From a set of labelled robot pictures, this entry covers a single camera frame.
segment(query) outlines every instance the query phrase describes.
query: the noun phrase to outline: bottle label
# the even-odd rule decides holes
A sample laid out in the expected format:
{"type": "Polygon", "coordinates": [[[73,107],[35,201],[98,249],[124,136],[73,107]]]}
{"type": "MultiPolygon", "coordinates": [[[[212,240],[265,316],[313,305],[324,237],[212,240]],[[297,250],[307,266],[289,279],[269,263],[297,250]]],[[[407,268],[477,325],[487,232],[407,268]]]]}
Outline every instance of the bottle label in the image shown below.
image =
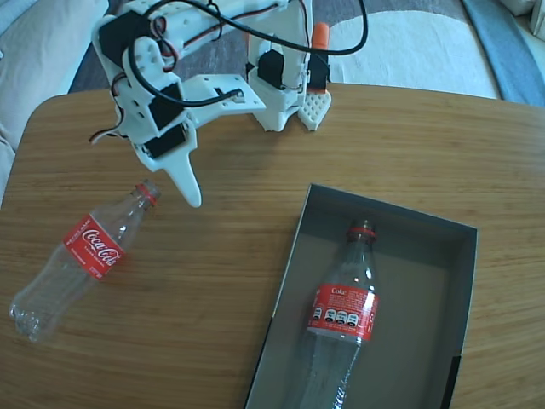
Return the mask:
{"type": "Polygon", "coordinates": [[[84,217],[62,241],[77,262],[96,279],[103,279],[124,255],[91,215],[84,217]]]}
{"type": "Polygon", "coordinates": [[[318,288],[309,328],[336,331],[369,341],[378,297],[350,285],[323,284],[318,288]]]}

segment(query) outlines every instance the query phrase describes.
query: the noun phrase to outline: wooden table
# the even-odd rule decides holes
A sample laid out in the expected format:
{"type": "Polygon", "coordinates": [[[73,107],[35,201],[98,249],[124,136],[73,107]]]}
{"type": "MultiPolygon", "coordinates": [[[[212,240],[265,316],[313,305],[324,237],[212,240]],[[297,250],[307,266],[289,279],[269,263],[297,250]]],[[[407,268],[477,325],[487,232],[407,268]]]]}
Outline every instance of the wooden table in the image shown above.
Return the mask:
{"type": "Polygon", "coordinates": [[[316,133],[251,116],[199,130],[190,208],[127,142],[105,91],[32,117],[0,211],[1,408],[240,408],[310,182],[480,229],[454,408],[545,407],[545,112],[503,101],[332,85],[316,133]],[[151,177],[163,190],[126,261],[73,306],[53,343],[8,305],[63,234],[151,177]]]}

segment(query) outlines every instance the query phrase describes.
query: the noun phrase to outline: plastic bottle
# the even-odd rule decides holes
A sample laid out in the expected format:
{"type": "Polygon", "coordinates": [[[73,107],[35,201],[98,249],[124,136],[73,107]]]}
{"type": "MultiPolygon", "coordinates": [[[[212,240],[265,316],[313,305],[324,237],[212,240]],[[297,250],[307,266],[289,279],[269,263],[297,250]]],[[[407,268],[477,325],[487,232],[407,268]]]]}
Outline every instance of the plastic bottle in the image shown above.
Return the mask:
{"type": "Polygon", "coordinates": [[[68,307],[104,279],[132,244],[145,211],[160,196],[144,181],[123,199],[98,206],[69,232],[42,272],[9,308],[17,330],[31,341],[50,336],[68,307]]]}
{"type": "Polygon", "coordinates": [[[297,409],[341,409],[360,349],[370,340],[378,296],[371,246],[375,229],[363,219],[347,232],[347,247],[313,302],[306,345],[313,349],[297,409]]]}

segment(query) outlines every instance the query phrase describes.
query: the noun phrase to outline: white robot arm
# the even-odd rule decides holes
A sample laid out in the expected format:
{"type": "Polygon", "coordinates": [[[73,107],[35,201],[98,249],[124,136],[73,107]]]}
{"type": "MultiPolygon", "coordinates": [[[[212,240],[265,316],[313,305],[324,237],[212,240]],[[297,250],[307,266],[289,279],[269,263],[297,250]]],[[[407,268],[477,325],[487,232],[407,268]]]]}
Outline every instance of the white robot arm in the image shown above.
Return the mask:
{"type": "MultiPolygon", "coordinates": [[[[363,47],[367,36],[359,2],[365,29],[354,50],[363,47]]],[[[199,207],[201,193],[189,160],[197,148],[198,127],[222,115],[253,113],[265,130],[280,131],[297,112],[310,130],[318,128],[331,97],[325,90],[327,56],[316,60],[320,69],[313,82],[320,92],[307,93],[312,33],[312,0],[127,3],[120,16],[105,16],[95,28],[93,45],[119,121],[92,142],[111,134],[128,138],[149,170],[164,169],[187,202],[199,207]],[[248,83],[232,74],[197,75],[182,82],[172,72],[179,59],[238,26],[250,31],[248,83]],[[278,32],[281,38],[269,34],[278,32]],[[301,45],[294,49],[293,44],[301,45]]]]}

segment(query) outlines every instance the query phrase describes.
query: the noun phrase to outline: open box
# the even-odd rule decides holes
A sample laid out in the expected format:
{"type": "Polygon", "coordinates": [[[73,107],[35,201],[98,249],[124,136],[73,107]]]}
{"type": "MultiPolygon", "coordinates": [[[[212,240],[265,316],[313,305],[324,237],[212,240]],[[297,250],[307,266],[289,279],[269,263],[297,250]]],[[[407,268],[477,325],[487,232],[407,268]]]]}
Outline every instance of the open box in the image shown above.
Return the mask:
{"type": "Polygon", "coordinates": [[[343,409],[445,409],[468,322],[477,230],[352,193],[311,185],[245,409],[283,409],[316,289],[352,219],[376,225],[373,335],[343,409]]]}

